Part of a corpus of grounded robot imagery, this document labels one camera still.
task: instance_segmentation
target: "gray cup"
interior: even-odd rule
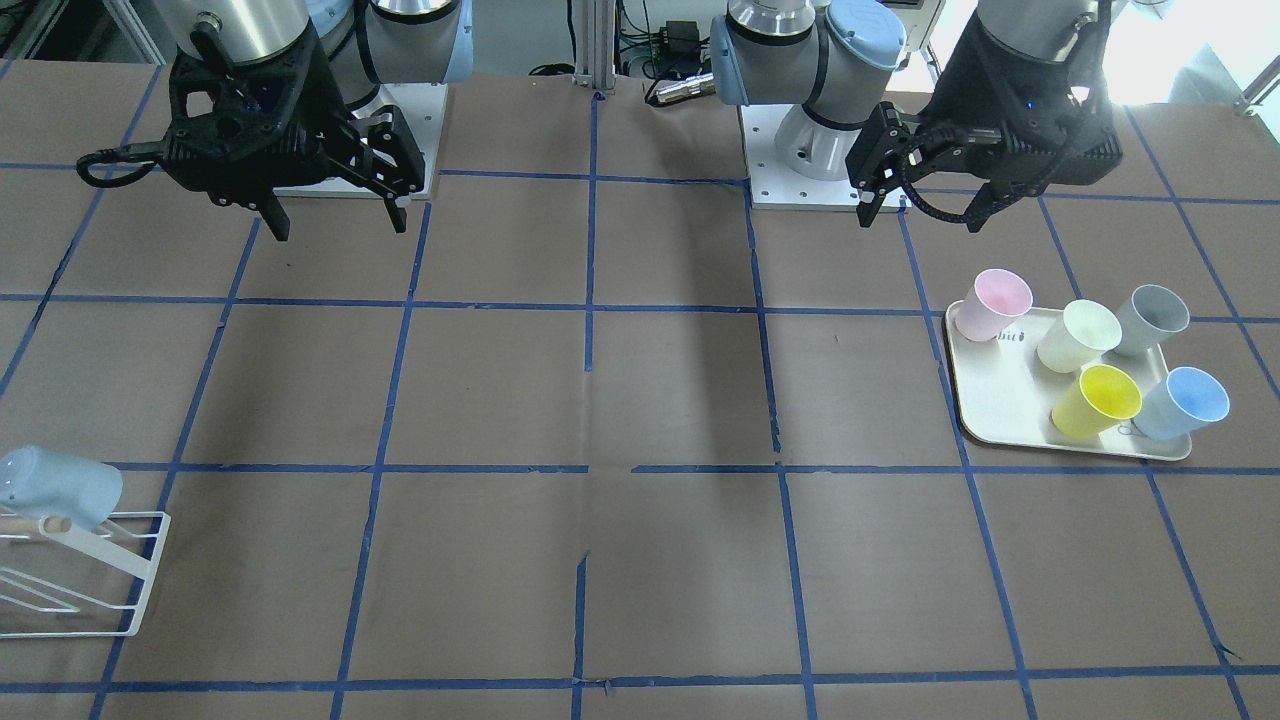
[[[1144,284],[1116,309],[1116,319],[1124,336],[1114,352],[1132,357],[1185,331],[1192,315],[1174,291]]]

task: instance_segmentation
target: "yellow cup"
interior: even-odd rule
[[[1111,365],[1093,365],[1057,401],[1050,419],[1062,434],[1087,439],[1132,419],[1139,410],[1142,391],[1133,378]]]

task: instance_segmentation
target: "white tray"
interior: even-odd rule
[[[1044,368],[1036,357],[1036,346],[1061,310],[1032,307],[996,340],[973,342],[955,329],[959,307],[960,302],[947,307],[943,334],[960,423],[974,438],[996,445],[1148,460],[1174,461],[1190,455],[1190,436],[1156,441],[1129,421],[1089,439],[1070,438],[1053,427],[1050,411],[1075,382],[1076,374],[1059,374]],[[1128,373],[1143,395],[1169,375],[1158,346],[1137,357],[1108,352],[1101,361]]]

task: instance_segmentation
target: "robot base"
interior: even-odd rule
[[[858,192],[842,181],[818,181],[792,170],[778,156],[773,137],[790,105],[745,105],[740,108],[746,169],[751,178],[751,204],[774,210],[858,210]],[[908,202],[901,190],[888,193],[883,213],[897,213]]]
[[[399,105],[401,111],[413,131],[426,160],[426,186],[412,193],[415,200],[430,200],[435,186],[436,159],[440,151],[440,132],[444,129],[444,110],[448,104],[449,86],[413,83],[387,85],[388,91]],[[306,187],[280,187],[275,191],[282,197],[378,197],[371,191],[356,187],[344,179],[329,178]]]

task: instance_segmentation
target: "blue plastic cover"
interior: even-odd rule
[[[748,105],[746,85],[737,67],[733,36],[724,24],[724,15],[712,19],[712,73],[716,76],[716,96],[726,105]]]
[[[352,0],[307,0],[307,12],[320,37],[338,27],[338,22],[351,12]]]
[[[832,0],[827,8],[831,32],[850,53],[882,70],[897,67],[906,29],[893,10],[876,0]]]
[[[444,82],[462,82],[471,77],[475,69],[475,36],[471,33],[471,0],[462,0],[458,8],[458,32],[453,38],[453,54],[449,55],[449,68],[444,70]]]

